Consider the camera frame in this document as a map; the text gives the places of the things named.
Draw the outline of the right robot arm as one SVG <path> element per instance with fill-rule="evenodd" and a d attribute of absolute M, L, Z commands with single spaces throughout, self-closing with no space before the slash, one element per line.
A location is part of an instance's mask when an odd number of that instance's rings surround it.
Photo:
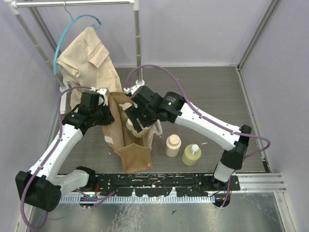
<path fill-rule="evenodd" d="M 224 190 L 235 170 L 242 168 L 249 145 L 251 127 L 227 124 L 186 101 L 184 96 L 168 92 L 164 97 L 146 86 L 135 85 L 124 92 L 133 101 L 125 110 L 132 122 L 131 130 L 140 133 L 157 121 L 175 123 L 188 127 L 216 142 L 224 152 L 211 178 L 216 190 Z"/>

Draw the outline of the green bottle beige cap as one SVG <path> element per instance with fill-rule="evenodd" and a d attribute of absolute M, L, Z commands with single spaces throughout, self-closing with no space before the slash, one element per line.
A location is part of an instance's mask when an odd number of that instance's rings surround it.
<path fill-rule="evenodd" d="M 136 132 L 134 127 L 133 127 L 133 123 L 131 122 L 130 119 L 127 119 L 126 121 L 126 127 L 127 129 L 134 135 L 134 133 Z"/>

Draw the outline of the brown canvas bag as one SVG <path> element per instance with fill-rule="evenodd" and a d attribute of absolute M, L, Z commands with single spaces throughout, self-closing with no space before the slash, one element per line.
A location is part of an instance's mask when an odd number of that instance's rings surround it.
<path fill-rule="evenodd" d="M 108 96 L 108 103 L 114 122 L 103 126 L 105 142 L 120 156 L 123 173 L 146 171 L 153 168 L 151 150 L 155 135 L 162 135 L 162 126 L 159 121 L 149 127 L 142 137 L 135 137 L 121 121 L 121 107 L 119 104 L 133 101 L 123 92 L 112 92 Z"/>

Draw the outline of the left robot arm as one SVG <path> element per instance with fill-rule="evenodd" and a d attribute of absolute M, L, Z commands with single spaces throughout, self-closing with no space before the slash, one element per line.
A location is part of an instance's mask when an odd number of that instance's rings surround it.
<path fill-rule="evenodd" d="M 79 166 L 63 177 L 57 174 L 70 151 L 89 128 L 115 122 L 108 96 L 107 88 L 83 92 L 80 103 L 61 119 L 57 136 L 40 159 L 27 172 L 20 171 L 16 175 L 22 207 L 29 204 L 51 212 L 62 196 L 78 188 L 85 191 L 95 189 L 96 172 L 90 168 Z"/>

